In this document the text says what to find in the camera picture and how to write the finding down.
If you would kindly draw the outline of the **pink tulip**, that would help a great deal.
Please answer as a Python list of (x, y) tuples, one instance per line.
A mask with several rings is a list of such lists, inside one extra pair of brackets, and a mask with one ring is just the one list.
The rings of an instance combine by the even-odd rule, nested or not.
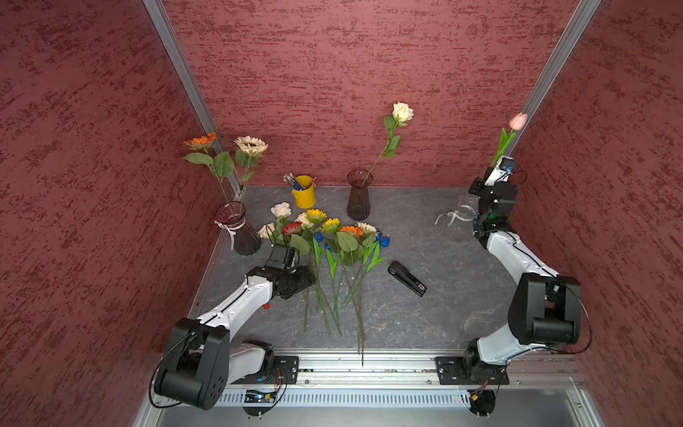
[(528, 114), (519, 113), (509, 121), (507, 128), (502, 129), (498, 149), (496, 151), (496, 155), (494, 156), (491, 167), (494, 167), (498, 160), (503, 156), (505, 151), (517, 136), (517, 132), (524, 128), (526, 121), (528, 121)]

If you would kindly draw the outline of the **orange gerbera flower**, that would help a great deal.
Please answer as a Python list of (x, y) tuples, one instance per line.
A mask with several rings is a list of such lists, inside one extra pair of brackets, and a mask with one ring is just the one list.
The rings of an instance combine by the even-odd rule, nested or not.
[(217, 140), (218, 136), (216, 133), (208, 133), (208, 135), (183, 142), (183, 147), (190, 151), (183, 159), (194, 165), (204, 165), (207, 167), (219, 184), (225, 200), (231, 202), (232, 198), (228, 195), (223, 183), (234, 172), (235, 165), (227, 151), (220, 152), (214, 156), (209, 153)]

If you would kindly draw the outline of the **cream gerbera flower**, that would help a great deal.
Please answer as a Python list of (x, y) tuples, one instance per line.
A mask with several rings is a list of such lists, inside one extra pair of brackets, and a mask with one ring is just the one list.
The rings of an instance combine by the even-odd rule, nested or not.
[(262, 139), (251, 136), (238, 137), (235, 140), (235, 144), (238, 148), (235, 160), (244, 169), (244, 173), (240, 178), (241, 190), (238, 196), (238, 200), (242, 201), (247, 193), (252, 177), (257, 172), (260, 159), (265, 155), (270, 146)]

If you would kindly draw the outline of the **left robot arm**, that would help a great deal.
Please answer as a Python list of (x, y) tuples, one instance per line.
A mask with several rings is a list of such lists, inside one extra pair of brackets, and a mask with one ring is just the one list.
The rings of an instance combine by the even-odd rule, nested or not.
[(241, 287), (211, 311), (178, 320), (149, 380), (148, 399), (165, 397), (170, 407), (186, 404), (208, 410), (227, 385), (247, 380), (273, 382), (272, 392), (256, 391), (254, 400), (277, 405), (295, 382), (295, 369), (283, 368), (268, 343), (250, 340), (233, 347), (231, 341), (273, 297), (286, 300), (312, 286), (313, 274), (300, 263), (300, 254), (293, 247), (275, 245), (265, 265), (247, 272)]

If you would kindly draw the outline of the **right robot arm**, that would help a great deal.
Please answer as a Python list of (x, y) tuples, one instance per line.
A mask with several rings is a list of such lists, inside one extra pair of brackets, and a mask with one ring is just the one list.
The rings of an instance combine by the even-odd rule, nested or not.
[(464, 375), (474, 383), (501, 383), (504, 369), (515, 358), (575, 344), (581, 334), (581, 285), (543, 263), (510, 226), (517, 192), (506, 175), (490, 183), (477, 178), (469, 189), (478, 198), (474, 237), (517, 282), (507, 322), (489, 336), (470, 341), (464, 353)]

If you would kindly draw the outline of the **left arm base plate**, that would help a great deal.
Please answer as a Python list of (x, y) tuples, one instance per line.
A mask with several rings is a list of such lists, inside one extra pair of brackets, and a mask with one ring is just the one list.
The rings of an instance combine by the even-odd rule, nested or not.
[(297, 383), (300, 358), (275, 356), (270, 368), (238, 379), (235, 384), (292, 385)]

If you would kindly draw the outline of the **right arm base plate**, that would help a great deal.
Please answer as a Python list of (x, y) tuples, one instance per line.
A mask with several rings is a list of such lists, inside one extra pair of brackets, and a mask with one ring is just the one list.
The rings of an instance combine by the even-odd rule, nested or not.
[(478, 388), (487, 385), (509, 385), (506, 366), (489, 365), (465, 357), (437, 357), (434, 359), (441, 385), (461, 385)]

